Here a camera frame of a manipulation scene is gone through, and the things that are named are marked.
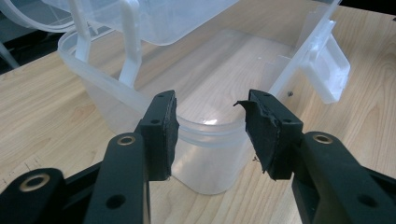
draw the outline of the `wood grain surface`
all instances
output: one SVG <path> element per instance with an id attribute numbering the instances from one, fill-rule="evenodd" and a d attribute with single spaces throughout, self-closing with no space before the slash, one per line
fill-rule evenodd
<path id="1" fill-rule="evenodd" d="M 347 7 L 337 8 L 332 18 L 333 34 L 351 64 L 340 102 L 324 105 L 299 74 L 285 104 L 305 132 L 333 134 L 362 165 L 396 177 L 396 21 Z M 148 80 L 143 77 L 140 85 Z M 113 136 L 56 52 L 0 76 L 0 190 L 36 168 L 75 174 L 99 162 Z M 300 223 L 290 182 L 271 180 L 251 159 L 235 184 L 218 195 L 198 194 L 173 177 L 151 183 L 152 223 Z"/>

